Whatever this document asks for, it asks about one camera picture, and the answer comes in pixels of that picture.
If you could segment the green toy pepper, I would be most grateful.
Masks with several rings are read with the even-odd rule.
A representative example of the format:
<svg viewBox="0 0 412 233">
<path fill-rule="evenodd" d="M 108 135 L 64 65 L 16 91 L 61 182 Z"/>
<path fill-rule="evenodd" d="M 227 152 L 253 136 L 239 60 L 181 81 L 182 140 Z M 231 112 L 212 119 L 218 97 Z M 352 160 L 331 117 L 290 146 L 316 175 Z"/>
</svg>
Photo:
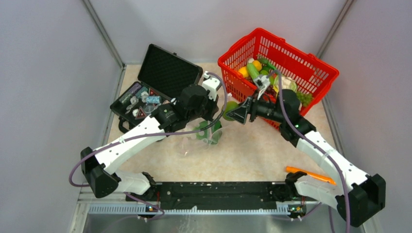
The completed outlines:
<svg viewBox="0 0 412 233">
<path fill-rule="evenodd" d="M 228 101 L 226 104 L 226 107 L 223 111 L 223 119 L 227 121 L 235 121 L 233 118 L 227 116 L 227 113 L 233 109 L 236 109 L 239 107 L 239 104 L 236 101 Z"/>
</svg>

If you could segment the white green toy leek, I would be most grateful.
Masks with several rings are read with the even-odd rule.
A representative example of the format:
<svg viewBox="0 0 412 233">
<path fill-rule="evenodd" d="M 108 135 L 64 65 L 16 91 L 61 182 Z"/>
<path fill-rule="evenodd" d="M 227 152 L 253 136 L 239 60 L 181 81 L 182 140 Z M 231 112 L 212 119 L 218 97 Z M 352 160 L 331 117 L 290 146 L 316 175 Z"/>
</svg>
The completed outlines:
<svg viewBox="0 0 412 233">
<path fill-rule="evenodd" d="M 217 121 L 212 127 L 201 132 L 197 132 L 195 136 L 197 140 L 200 140 L 208 145 L 216 145 L 218 144 L 222 134 L 222 124 L 220 121 Z"/>
</svg>

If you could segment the clear zip top bag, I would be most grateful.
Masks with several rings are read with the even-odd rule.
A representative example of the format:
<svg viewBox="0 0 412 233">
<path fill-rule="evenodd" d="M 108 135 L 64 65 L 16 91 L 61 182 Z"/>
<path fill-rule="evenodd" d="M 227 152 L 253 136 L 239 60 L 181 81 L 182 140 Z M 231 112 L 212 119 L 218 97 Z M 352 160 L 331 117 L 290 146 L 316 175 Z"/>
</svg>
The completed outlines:
<svg viewBox="0 0 412 233">
<path fill-rule="evenodd" d="M 177 140 L 173 145 L 173 151 L 181 157 L 192 156 L 216 147 L 223 136 L 225 119 L 222 116 L 213 126 L 206 129 L 211 121 L 202 118 L 196 119 L 186 125 L 181 132 L 190 132 L 175 136 Z"/>
</svg>

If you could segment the green toy cucumber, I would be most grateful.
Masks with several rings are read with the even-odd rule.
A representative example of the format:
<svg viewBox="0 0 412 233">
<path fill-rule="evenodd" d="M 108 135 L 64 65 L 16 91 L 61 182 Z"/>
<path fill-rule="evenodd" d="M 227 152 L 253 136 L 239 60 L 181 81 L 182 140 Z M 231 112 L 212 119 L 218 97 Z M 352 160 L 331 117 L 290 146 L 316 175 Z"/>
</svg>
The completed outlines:
<svg viewBox="0 0 412 233">
<path fill-rule="evenodd" d="M 253 63 L 248 63 L 246 65 L 246 69 L 252 80 L 255 80 L 260 75 L 258 69 L 255 67 Z"/>
</svg>

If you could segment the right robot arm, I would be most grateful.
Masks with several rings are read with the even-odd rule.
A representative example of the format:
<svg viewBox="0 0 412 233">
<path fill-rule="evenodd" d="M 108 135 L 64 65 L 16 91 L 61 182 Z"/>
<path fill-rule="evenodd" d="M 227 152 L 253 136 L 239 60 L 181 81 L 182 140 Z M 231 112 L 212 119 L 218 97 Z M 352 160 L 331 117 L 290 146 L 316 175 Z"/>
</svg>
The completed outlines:
<svg viewBox="0 0 412 233">
<path fill-rule="evenodd" d="M 359 169 L 334 149 L 313 124 L 300 115 L 301 102 L 292 90 L 283 89 L 275 102 L 248 97 L 226 112 L 241 124 L 262 117 L 278 122 L 281 136 L 309 156 L 334 182 L 318 180 L 305 172 L 287 179 L 285 194 L 291 200 L 310 197 L 338 211 L 353 227 L 359 227 L 385 208 L 386 182 Z"/>
</svg>

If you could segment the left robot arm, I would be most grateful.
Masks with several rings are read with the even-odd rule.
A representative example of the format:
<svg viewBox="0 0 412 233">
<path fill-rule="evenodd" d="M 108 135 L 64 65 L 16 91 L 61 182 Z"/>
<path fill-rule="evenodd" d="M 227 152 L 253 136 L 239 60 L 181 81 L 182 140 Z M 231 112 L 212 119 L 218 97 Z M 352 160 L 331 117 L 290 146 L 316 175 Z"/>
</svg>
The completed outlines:
<svg viewBox="0 0 412 233">
<path fill-rule="evenodd" d="M 122 137 L 96 150 L 82 151 L 82 172 L 96 198 L 113 192 L 129 192 L 143 200 L 154 198 L 156 188 L 148 175 L 122 172 L 119 167 L 145 147 L 174 135 L 198 118 L 211 121 L 218 111 L 218 90 L 222 84 L 193 84 L 170 103 L 161 104 L 140 124 Z"/>
</svg>

